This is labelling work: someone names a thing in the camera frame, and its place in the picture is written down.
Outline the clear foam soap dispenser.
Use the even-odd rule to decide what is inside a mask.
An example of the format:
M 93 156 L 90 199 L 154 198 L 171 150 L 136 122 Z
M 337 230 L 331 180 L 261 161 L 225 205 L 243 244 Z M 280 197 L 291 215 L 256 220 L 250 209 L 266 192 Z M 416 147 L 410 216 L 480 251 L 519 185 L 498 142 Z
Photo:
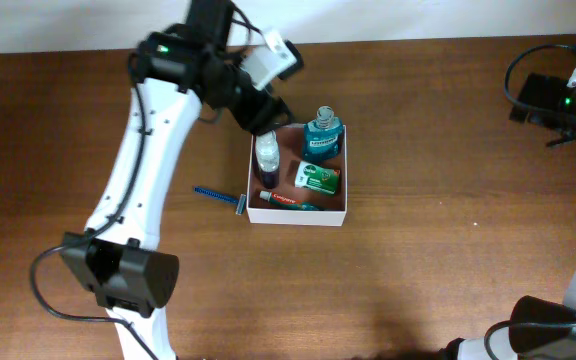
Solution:
M 269 131 L 255 139 L 257 172 L 262 185 L 273 189 L 279 184 L 280 150 L 276 133 Z

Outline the green white soap bar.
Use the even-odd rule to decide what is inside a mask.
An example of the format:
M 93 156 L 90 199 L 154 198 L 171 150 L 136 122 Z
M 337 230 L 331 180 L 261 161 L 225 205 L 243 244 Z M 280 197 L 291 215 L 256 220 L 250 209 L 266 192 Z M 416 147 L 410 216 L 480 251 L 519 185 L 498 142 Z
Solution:
M 335 195 L 339 187 L 341 172 L 301 161 L 297 168 L 294 186 L 326 195 Z

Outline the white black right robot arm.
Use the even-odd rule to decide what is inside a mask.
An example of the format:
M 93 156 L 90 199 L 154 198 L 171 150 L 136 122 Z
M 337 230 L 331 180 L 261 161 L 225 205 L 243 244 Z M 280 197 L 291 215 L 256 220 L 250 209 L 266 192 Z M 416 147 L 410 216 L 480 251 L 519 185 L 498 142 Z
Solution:
M 576 45 L 568 46 L 576 54 Z M 530 74 L 519 95 L 507 93 L 510 119 L 558 133 L 556 147 L 576 142 L 576 67 L 568 79 Z M 479 339 L 457 338 L 438 353 L 441 359 L 576 359 L 576 269 L 560 303 L 533 296 L 517 301 L 509 319 L 492 325 Z

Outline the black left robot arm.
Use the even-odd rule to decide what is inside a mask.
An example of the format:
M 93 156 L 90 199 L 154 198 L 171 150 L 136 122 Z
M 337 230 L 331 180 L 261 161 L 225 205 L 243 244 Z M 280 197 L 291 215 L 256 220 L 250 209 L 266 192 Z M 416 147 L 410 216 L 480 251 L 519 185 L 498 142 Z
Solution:
M 184 22 L 149 34 L 128 60 L 131 113 L 109 181 L 82 233 L 60 256 L 113 323 L 127 359 L 171 359 L 166 305 L 179 274 L 161 253 L 160 223 L 177 159 L 204 107 L 227 110 L 261 135 L 291 122 L 271 83 L 302 69 L 297 48 L 274 30 L 262 44 L 229 51 L 247 17 L 230 1 L 195 1 Z

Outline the toothpaste tube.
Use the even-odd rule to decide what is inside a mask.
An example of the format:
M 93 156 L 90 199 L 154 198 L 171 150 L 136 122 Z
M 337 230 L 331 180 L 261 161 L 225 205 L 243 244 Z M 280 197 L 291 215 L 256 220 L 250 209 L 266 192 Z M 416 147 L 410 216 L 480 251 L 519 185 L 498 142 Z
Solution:
M 285 197 L 283 195 L 277 194 L 270 191 L 261 191 L 259 193 L 259 198 L 268 202 L 273 206 L 285 210 L 296 210 L 296 211 L 323 211 L 323 208 L 316 205 L 312 205 L 307 202 L 294 200 L 292 198 Z

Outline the blue disposable razor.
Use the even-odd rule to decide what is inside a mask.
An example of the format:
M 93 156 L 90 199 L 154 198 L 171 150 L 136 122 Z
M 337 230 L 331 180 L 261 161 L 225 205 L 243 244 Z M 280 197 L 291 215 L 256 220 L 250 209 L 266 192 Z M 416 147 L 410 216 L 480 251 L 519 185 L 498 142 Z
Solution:
M 196 194 L 218 200 L 229 205 L 233 205 L 237 215 L 242 215 L 245 211 L 247 201 L 247 196 L 245 194 L 240 194 L 239 196 L 231 196 L 201 186 L 194 186 L 193 191 Z

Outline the teal mouthwash bottle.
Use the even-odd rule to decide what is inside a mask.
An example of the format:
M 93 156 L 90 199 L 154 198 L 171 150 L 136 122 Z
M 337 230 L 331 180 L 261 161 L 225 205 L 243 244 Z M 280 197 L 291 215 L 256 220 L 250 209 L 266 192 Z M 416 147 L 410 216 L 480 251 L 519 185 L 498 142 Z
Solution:
M 330 106 L 317 110 L 314 120 L 304 126 L 303 158 L 319 164 L 339 154 L 343 123 Z

